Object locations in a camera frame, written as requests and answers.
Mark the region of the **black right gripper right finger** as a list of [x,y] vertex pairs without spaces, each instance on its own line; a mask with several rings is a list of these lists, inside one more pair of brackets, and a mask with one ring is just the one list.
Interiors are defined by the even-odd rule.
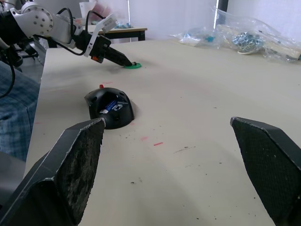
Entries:
[[301,224],[301,149],[282,129],[232,117],[247,174],[277,226]]

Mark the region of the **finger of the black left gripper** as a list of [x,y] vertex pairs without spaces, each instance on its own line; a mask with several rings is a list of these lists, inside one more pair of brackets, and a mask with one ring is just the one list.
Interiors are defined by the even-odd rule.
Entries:
[[118,65],[132,65],[132,62],[123,53],[113,48],[108,49],[108,60]]
[[105,59],[118,64],[120,66],[130,66],[130,60],[123,54],[105,54]]

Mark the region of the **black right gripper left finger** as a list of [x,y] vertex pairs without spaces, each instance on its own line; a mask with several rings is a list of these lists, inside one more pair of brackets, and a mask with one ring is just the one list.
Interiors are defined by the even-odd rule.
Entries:
[[67,128],[0,210],[2,226],[77,226],[94,185],[105,122]]

